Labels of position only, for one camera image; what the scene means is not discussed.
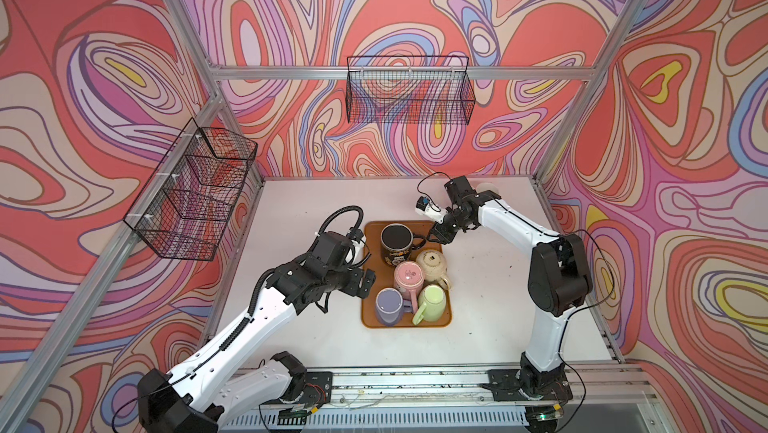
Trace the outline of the beige speckled mug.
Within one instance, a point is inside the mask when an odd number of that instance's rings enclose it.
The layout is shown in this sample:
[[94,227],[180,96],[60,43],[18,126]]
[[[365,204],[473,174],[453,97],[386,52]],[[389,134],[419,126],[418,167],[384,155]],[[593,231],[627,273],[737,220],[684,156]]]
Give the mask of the beige speckled mug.
[[436,249],[426,249],[421,251],[415,262],[422,270],[426,284],[436,284],[444,290],[452,288],[448,277],[448,264],[443,253]]

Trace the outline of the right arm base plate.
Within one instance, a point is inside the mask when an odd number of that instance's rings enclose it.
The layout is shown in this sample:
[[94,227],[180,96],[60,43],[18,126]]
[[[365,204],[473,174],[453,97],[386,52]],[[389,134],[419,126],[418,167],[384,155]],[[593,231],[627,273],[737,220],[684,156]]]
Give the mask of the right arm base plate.
[[573,399],[564,366],[540,373],[535,369],[493,369],[488,381],[481,384],[497,402],[554,401],[567,403]]

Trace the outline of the black patterned mug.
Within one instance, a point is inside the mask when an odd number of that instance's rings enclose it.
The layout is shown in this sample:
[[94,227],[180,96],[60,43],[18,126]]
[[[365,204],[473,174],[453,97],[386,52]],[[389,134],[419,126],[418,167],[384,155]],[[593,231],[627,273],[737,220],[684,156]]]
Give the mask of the black patterned mug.
[[424,235],[414,233],[403,223],[387,224],[381,231],[381,257],[392,267],[408,261],[411,254],[423,248],[427,243]]

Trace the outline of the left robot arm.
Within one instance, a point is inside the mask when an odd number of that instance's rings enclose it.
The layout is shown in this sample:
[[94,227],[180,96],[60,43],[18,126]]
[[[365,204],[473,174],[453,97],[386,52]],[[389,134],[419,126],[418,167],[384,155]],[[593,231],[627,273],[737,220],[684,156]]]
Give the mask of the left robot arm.
[[362,232],[317,234],[308,251],[265,271],[246,309],[187,360],[153,369],[137,386],[138,421],[147,432],[217,432],[270,401],[301,401],[306,368],[292,354],[274,354],[257,370],[240,367],[307,307],[327,311],[334,291],[365,298],[376,276],[364,264]]

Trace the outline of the brown wooden tray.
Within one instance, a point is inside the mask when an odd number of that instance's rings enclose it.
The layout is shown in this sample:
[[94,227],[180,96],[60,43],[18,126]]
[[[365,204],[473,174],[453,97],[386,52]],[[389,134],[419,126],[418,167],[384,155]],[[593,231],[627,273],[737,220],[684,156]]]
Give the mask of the brown wooden tray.
[[450,281],[442,247],[428,241],[427,221],[371,221],[367,266],[376,273],[362,301],[361,321],[369,329],[441,328],[452,319]]

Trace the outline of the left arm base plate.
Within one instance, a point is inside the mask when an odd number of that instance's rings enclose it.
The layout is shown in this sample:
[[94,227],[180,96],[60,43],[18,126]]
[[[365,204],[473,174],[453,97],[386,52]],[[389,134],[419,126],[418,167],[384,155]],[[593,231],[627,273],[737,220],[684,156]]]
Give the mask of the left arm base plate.
[[259,372],[251,385],[253,400],[274,405],[322,405],[331,397],[333,373],[309,371],[292,376],[276,370]]

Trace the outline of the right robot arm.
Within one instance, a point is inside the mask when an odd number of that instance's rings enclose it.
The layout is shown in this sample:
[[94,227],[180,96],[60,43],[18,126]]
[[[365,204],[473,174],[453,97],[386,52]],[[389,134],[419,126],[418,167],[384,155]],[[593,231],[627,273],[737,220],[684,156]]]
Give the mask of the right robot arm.
[[566,380],[562,346],[573,315],[585,310],[593,290],[584,241],[560,234],[513,209],[492,190],[473,187],[458,176],[444,184],[450,205],[438,206],[422,192],[417,213],[433,221],[427,239],[451,243],[458,232],[487,228],[527,255],[527,291],[537,308],[533,331],[513,381],[516,393],[538,400]]

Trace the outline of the light blue mug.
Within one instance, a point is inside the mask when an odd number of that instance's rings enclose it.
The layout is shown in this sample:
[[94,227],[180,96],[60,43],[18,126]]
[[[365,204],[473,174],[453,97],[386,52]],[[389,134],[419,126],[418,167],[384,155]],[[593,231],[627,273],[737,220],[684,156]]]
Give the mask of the light blue mug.
[[475,189],[477,192],[492,191],[496,194],[499,193],[498,187],[491,182],[481,182],[476,185]]

